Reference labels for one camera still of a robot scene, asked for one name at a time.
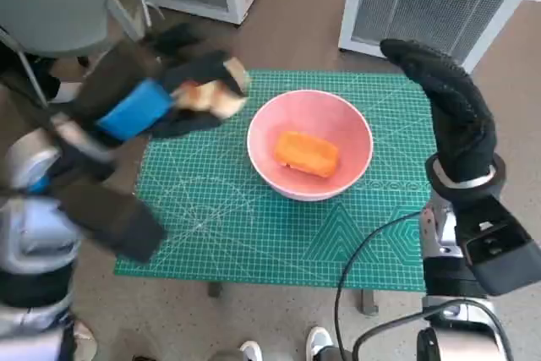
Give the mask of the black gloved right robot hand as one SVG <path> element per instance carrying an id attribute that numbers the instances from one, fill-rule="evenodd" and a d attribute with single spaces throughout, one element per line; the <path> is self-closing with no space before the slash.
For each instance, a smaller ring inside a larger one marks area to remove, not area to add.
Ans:
<path id="1" fill-rule="evenodd" d="M 384 39 L 380 50 L 428 97 L 445 175 L 455 183 L 487 175 L 497 143 L 495 121 L 470 75 L 448 55 L 416 41 Z"/>

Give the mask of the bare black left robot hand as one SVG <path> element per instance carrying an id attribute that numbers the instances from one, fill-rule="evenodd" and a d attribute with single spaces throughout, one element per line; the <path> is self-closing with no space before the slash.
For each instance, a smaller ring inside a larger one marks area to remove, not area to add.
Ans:
<path id="1" fill-rule="evenodd" d="M 84 80 L 74 116 L 116 143 L 222 125 L 248 100 L 250 77 L 231 53 L 200 50 L 202 41 L 185 23 L 119 41 Z"/>

